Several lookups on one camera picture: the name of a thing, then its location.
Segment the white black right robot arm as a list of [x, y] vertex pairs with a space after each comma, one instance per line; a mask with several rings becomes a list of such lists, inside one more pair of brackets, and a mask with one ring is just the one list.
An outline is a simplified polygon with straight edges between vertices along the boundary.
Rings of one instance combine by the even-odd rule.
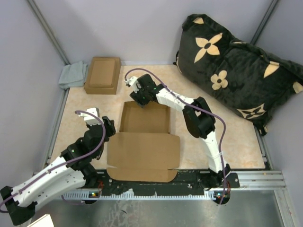
[[202, 97], [188, 98], [170, 90], [166, 85], [156, 83], [149, 74], [141, 77], [125, 78], [125, 83], [133, 89], [130, 97], [141, 107], [156, 102], [183, 113], [189, 133], [201, 140], [208, 159], [210, 173], [202, 180], [203, 187], [227, 187], [229, 164], [224, 160], [215, 133], [214, 114]]

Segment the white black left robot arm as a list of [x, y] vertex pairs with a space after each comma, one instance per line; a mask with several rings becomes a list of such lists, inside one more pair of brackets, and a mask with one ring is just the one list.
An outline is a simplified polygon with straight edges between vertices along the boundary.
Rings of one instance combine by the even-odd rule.
[[45, 169], [26, 182], [5, 186], [0, 194], [13, 225], [30, 220], [35, 212], [69, 191], [97, 185], [98, 174], [91, 161], [99, 160], [104, 143], [116, 133], [115, 122], [107, 116], [86, 124], [83, 137], [70, 144]]

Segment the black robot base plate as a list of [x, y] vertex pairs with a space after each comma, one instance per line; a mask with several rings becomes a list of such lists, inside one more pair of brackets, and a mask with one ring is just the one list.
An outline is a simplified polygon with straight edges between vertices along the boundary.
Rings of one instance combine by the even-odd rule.
[[211, 189], [229, 190], [239, 188], [238, 175], [230, 169], [216, 174], [204, 169], [180, 169], [176, 177], [168, 183], [133, 182], [114, 180], [107, 171], [95, 175], [94, 183], [82, 187], [83, 190], [96, 189], [103, 196], [121, 195], [132, 190], [135, 196], [187, 196], [204, 195]]

